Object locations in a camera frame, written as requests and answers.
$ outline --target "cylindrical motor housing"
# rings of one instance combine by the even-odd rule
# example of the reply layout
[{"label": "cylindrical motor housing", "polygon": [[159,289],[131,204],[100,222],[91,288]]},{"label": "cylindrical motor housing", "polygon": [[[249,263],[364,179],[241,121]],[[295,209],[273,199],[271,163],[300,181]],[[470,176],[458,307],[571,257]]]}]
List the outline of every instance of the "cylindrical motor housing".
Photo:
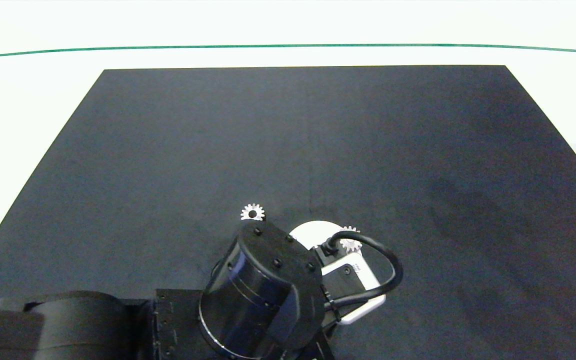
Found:
[{"label": "cylindrical motor housing", "polygon": [[199,301],[206,341],[233,359],[301,349],[324,315],[315,255],[268,221],[245,220]]}]

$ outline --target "small metal gear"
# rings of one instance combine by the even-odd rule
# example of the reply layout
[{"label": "small metal gear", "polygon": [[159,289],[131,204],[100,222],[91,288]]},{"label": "small metal gear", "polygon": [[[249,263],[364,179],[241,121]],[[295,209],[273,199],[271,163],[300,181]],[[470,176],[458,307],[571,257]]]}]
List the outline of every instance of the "small metal gear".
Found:
[{"label": "small metal gear", "polygon": [[[340,228],[339,231],[355,231],[357,233],[360,232],[359,230],[357,230],[356,227],[352,226],[344,226]],[[353,239],[341,239],[339,240],[339,244],[341,244],[341,247],[343,248],[343,250],[345,250],[346,254],[356,253],[358,251],[361,251],[362,248],[362,243]]]},{"label": "small metal gear", "polygon": [[241,219],[242,220],[256,220],[256,221],[263,221],[265,217],[264,208],[262,205],[257,205],[253,203],[252,205],[249,203],[247,206],[241,210]]}]

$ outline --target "white floor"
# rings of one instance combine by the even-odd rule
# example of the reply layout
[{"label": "white floor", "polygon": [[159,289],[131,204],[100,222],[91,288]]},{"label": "white floor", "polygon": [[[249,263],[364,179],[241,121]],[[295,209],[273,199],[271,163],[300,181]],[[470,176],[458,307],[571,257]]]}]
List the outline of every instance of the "white floor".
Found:
[{"label": "white floor", "polygon": [[[366,43],[576,49],[576,1],[0,1],[0,54],[106,46]],[[104,69],[420,64],[507,66],[576,152],[576,52],[307,47],[10,55],[0,57],[0,222]]]}]

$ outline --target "green line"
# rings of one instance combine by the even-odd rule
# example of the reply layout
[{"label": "green line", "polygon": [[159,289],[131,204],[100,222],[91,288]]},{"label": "green line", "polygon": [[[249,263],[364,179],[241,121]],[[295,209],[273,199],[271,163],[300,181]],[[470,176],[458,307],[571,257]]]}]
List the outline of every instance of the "green line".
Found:
[{"label": "green line", "polygon": [[266,45],[162,45],[162,46],[107,46],[107,47],[75,47],[53,48],[50,50],[34,50],[20,52],[6,52],[0,57],[15,55],[66,53],[69,51],[96,51],[96,50],[145,50],[145,49],[246,49],[246,48],[498,48],[520,50],[564,51],[576,53],[576,48],[519,46],[519,45],[487,45],[482,43],[275,43]]}]

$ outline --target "white plastic part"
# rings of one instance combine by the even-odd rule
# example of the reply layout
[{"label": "white plastic part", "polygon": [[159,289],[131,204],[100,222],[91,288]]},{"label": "white plastic part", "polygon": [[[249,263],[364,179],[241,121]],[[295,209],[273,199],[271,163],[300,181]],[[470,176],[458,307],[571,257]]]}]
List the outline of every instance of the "white plastic part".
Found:
[{"label": "white plastic part", "polygon": [[[313,247],[320,246],[326,242],[329,237],[338,232],[340,229],[341,226],[337,225],[336,223],[332,223],[330,221],[315,220],[302,223],[301,225],[295,227],[292,231],[290,231],[290,235],[297,239],[297,241],[302,244],[302,246],[310,250]],[[330,264],[324,266],[321,269],[321,273],[325,276],[334,271],[334,269],[338,269],[345,265],[352,266],[354,272],[357,274],[357,278],[359,278],[359,281],[361,281],[361,284],[366,290],[374,289],[379,286],[379,280],[377,280],[375,274],[364,259],[364,256],[362,256],[359,251],[349,253],[348,255],[343,256],[335,262],[331,262]],[[364,315],[372,312],[372,310],[377,309],[385,301],[386,295],[371,298],[368,300],[368,302],[364,303],[364,305],[359,306],[357,309],[343,316],[341,318],[340,324],[348,325],[354,323]]]}]

